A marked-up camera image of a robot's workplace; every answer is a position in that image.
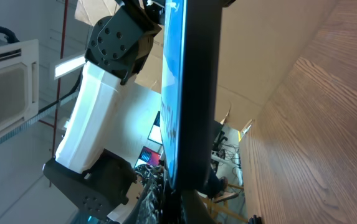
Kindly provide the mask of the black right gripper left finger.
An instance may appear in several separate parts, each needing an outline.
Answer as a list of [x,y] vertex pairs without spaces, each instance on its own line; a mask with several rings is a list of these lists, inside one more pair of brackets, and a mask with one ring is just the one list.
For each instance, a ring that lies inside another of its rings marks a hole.
[[122,175],[120,223],[161,223],[164,206],[163,174]]

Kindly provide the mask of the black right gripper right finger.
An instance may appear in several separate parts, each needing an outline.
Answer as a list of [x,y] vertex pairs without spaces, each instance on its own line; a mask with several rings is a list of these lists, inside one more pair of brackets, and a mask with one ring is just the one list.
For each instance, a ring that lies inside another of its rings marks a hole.
[[262,218],[257,215],[253,215],[249,218],[248,224],[262,224]]

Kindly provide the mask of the blue Galaxy smartphone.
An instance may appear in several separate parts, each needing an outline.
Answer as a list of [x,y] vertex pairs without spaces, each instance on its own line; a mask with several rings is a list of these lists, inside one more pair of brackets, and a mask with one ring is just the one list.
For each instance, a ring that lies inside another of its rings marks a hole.
[[172,189],[201,188],[210,169],[221,0],[165,5],[160,130]]

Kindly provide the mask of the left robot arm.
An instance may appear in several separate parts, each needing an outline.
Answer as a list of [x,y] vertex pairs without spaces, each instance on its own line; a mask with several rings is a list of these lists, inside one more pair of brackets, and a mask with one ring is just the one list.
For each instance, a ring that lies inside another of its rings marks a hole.
[[118,4],[116,13],[93,27],[76,104],[43,173],[80,211],[101,221],[133,223],[144,188],[130,163],[105,144],[164,23],[165,3]]

